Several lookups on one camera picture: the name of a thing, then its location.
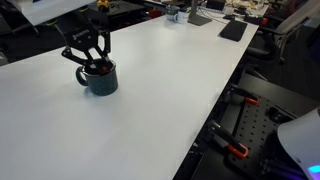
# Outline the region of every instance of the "white table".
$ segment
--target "white table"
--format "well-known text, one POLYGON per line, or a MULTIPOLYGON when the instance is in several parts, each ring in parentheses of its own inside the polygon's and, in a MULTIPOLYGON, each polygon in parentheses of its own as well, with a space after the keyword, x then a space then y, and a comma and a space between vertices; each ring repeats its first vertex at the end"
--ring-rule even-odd
POLYGON ((70 12, 95 0, 9 0, 33 25, 70 12))
POLYGON ((106 97, 62 48, 1 67, 0 179, 172 179, 257 30, 234 42, 224 26, 160 17, 112 33, 106 97))

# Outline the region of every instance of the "floor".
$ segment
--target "floor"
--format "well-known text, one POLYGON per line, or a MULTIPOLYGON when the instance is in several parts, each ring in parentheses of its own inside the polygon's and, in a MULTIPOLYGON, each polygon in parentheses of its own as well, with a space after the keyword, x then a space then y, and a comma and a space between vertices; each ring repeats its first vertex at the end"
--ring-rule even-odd
MULTIPOLYGON (((40 37, 32 29, 17 36, 0 36, 10 47, 6 54, 10 63, 64 46, 59 32, 50 27, 38 27, 40 37)), ((320 62, 309 57, 306 39, 314 31, 302 27, 298 38, 289 43, 284 52, 284 65, 261 66, 260 72, 272 83, 320 101, 320 62)))

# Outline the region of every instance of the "mug handle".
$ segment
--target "mug handle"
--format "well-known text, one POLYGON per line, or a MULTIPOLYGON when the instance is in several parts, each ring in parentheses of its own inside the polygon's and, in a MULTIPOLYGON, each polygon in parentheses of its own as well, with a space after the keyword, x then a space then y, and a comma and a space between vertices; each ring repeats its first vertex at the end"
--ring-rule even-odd
POLYGON ((178 14, 175 14, 173 19, 174 19, 175 22, 178 22, 178 14))
POLYGON ((82 73, 82 67, 80 66, 76 71, 77 80, 82 86, 88 86, 89 84, 87 80, 83 79, 83 77, 81 76, 81 73, 82 73))

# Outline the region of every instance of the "dark blue mug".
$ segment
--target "dark blue mug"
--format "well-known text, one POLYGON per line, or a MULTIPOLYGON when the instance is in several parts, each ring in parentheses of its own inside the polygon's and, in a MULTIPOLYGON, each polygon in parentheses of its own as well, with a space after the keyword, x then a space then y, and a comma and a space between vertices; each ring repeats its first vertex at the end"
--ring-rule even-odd
POLYGON ((78 67, 76 77, 78 82, 83 86, 89 86, 91 92, 98 96, 106 96, 115 92, 118 88, 118 79, 116 73, 116 64, 113 61, 112 67, 107 74, 96 75, 89 74, 85 71, 84 66, 78 67))

